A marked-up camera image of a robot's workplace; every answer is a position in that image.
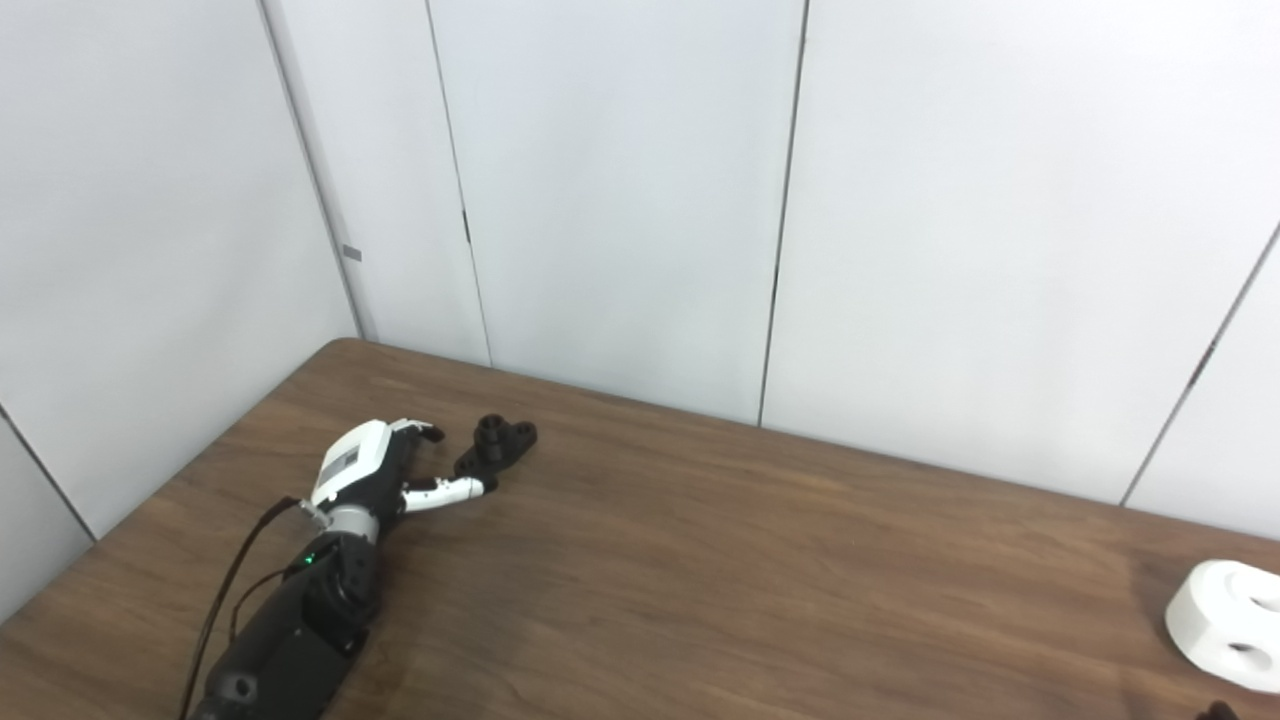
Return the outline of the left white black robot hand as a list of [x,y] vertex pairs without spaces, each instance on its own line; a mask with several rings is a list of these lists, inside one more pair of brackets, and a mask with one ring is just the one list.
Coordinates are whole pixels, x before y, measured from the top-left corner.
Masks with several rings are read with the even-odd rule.
[[426,512],[480,498],[498,489],[495,478],[439,477],[422,489],[404,479],[419,441],[440,443],[438,427],[413,419],[370,420],[326,451],[308,506],[325,530],[370,537],[406,514]]

